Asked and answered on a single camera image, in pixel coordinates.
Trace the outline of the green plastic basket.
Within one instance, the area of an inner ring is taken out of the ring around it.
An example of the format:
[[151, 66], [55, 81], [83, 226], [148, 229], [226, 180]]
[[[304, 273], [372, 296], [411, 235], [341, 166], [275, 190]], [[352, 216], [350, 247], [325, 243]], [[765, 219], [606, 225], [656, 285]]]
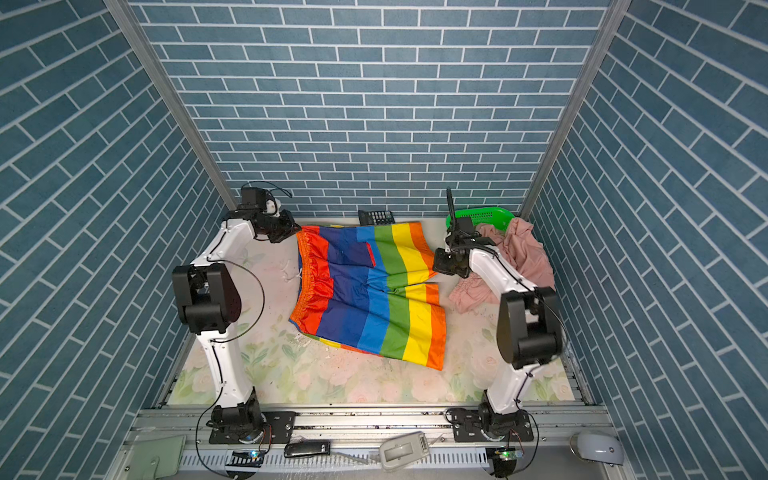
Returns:
[[456, 218], [470, 218], [475, 226], [480, 224], [492, 225], [497, 230], [505, 232], [515, 215], [501, 207], [481, 207], [455, 211]]

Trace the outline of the rainbow striped shorts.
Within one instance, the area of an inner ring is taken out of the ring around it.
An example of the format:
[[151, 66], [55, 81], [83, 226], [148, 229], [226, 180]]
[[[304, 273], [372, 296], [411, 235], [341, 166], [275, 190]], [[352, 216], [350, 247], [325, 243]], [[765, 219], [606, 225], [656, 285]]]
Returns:
[[421, 223], [305, 226], [296, 239], [301, 284], [290, 321], [302, 334], [442, 370], [446, 314]]

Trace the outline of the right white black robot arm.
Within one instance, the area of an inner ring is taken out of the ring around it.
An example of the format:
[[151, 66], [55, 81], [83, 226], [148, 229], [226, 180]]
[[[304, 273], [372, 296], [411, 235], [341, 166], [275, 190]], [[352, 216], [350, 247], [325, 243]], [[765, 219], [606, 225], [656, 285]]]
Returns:
[[511, 420], [523, 410], [522, 397], [537, 371], [564, 349], [555, 291], [526, 279], [478, 233], [448, 233], [445, 246], [436, 250], [433, 269], [462, 278], [475, 273], [499, 298], [496, 343], [505, 365], [486, 390], [479, 411], [488, 424]]

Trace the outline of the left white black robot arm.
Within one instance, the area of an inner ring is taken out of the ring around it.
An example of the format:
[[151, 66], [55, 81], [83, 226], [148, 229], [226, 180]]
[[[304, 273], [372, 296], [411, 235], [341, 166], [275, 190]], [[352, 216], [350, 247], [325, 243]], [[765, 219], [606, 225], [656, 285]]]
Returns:
[[274, 214], [236, 210], [221, 223], [201, 254], [191, 263], [173, 268], [180, 321], [202, 345], [217, 389], [213, 423], [262, 422], [255, 387], [246, 376], [238, 345], [236, 323], [243, 303], [230, 269], [250, 271], [236, 263], [234, 256], [252, 240], [280, 243], [300, 230], [287, 210]]

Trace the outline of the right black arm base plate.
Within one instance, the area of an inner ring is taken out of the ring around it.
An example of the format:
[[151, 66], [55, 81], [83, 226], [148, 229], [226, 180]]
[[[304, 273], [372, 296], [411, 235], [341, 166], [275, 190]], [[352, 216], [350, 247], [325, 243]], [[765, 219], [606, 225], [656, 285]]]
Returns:
[[522, 410], [500, 415], [454, 407], [447, 409], [444, 417], [457, 443], [530, 442], [535, 438], [532, 420]]

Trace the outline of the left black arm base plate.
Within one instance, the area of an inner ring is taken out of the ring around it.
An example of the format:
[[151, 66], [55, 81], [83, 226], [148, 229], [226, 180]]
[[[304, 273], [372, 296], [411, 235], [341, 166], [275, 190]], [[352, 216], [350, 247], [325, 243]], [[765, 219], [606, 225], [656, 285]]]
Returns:
[[212, 420], [206, 422], [211, 428], [210, 444], [227, 445], [266, 445], [287, 444], [291, 441], [297, 417], [295, 411], [267, 411], [255, 422], [243, 424], [216, 425]]

